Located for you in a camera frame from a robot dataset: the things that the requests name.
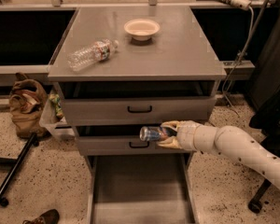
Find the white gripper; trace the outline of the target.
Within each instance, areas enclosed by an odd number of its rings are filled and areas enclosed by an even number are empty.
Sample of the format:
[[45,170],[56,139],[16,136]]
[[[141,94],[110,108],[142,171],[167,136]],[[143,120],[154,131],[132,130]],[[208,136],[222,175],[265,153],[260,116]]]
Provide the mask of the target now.
[[163,128],[177,131],[177,135],[158,141],[160,147],[180,149],[186,151],[202,151],[216,153],[215,137],[218,128],[205,126],[194,121],[171,120],[161,124]]

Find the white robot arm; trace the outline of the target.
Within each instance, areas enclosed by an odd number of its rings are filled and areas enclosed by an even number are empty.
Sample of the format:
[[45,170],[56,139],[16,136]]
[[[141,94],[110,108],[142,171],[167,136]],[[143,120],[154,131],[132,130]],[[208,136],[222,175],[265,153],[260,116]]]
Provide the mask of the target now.
[[280,189],[280,158],[242,129],[235,126],[205,126],[192,120],[167,121],[161,127],[175,131],[176,135],[160,141],[160,146],[202,151],[238,161]]

